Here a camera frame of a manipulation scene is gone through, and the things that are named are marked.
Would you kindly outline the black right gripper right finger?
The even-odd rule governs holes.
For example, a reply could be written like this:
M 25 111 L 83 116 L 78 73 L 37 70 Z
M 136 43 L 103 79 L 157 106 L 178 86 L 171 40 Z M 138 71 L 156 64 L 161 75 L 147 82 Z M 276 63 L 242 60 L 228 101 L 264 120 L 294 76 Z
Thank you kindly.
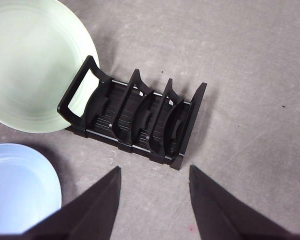
M 203 240 L 300 240 L 220 186 L 197 166 L 189 167 L 189 192 Z

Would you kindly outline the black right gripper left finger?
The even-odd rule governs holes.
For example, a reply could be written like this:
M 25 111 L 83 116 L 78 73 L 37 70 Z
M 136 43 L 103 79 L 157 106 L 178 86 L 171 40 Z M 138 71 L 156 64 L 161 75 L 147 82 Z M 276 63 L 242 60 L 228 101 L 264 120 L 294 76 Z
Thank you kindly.
M 0 240 L 109 240 L 116 220 L 122 171 L 116 166 L 77 198 L 20 234 Z

